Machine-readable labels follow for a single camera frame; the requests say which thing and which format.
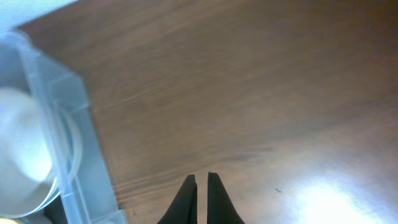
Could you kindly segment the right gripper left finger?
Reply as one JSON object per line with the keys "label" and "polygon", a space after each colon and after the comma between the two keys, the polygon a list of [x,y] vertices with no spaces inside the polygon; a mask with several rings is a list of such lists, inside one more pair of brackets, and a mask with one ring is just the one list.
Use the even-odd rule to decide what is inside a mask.
{"label": "right gripper left finger", "polygon": [[158,224],[197,224],[197,183],[188,175]]}

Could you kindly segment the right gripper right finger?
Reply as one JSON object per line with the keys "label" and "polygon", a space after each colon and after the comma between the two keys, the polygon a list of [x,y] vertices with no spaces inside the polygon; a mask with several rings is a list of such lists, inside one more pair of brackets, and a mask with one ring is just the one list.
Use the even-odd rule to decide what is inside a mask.
{"label": "right gripper right finger", "polygon": [[217,173],[208,173],[207,224],[244,224]]}

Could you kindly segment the clear plastic storage container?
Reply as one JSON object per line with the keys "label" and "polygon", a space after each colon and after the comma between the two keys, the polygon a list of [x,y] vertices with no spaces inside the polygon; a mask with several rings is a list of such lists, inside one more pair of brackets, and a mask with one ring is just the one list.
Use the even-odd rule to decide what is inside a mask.
{"label": "clear plastic storage container", "polygon": [[40,108],[56,189],[22,223],[116,223],[127,219],[116,202],[91,122],[83,80],[36,49],[16,30],[1,33],[1,89],[27,93]]}

